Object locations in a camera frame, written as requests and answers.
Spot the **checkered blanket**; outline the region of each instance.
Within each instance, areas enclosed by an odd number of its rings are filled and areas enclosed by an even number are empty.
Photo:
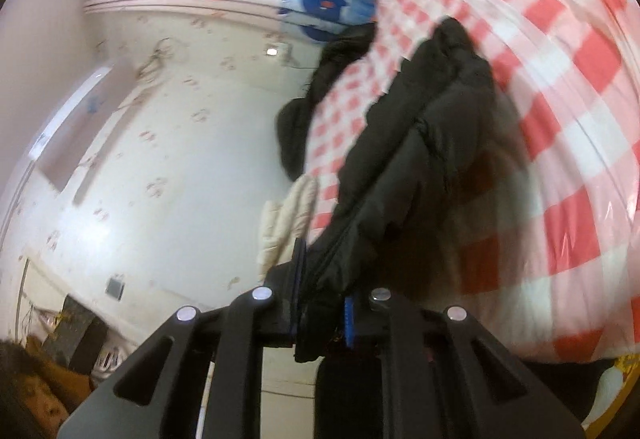
[[[401,57],[453,16],[494,70],[497,129],[462,178],[424,304],[462,304],[530,358],[640,351],[635,0],[378,0],[377,15],[369,53],[310,127],[306,170],[320,185],[310,241],[331,219],[368,107]]]

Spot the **bed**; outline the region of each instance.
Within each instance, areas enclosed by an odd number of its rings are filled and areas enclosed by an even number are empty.
[[[640,350],[640,8],[636,0],[378,0],[378,34],[319,104],[309,232],[328,225],[337,171],[401,57],[444,16],[491,63],[497,133],[439,239],[421,294],[464,305],[524,358],[590,361]]]

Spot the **silver screw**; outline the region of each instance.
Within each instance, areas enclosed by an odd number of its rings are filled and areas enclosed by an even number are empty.
[[[373,302],[386,302],[391,298],[391,291],[386,287],[377,287],[371,291],[371,300]]]
[[[254,300],[268,300],[273,295],[273,291],[266,286],[256,287],[252,292],[251,296],[254,297]]]
[[[447,316],[454,322],[462,322],[466,318],[466,311],[463,307],[454,305],[447,309]]]
[[[190,322],[194,318],[196,318],[196,314],[198,314],[198,310],[190,305],[186,305],[184,307],[180,307],[175,316],[180,322]]]

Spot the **red and white checkered fabric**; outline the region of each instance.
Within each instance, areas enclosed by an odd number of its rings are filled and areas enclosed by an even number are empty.
[[[499,134],[463,178],[444,273],[424,303],[459,303],[511,350],[548,361],[640,351],[640,8],[635,0],[378,0],[378,34],[316,109],[309,239],[366,121],[444,15],[490,61]]]

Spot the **wall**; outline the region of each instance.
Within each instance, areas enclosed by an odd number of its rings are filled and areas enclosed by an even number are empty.
[[[0,10],[0,242],[28,167],[25,152],[94,66],[82,0],[6,0]]]

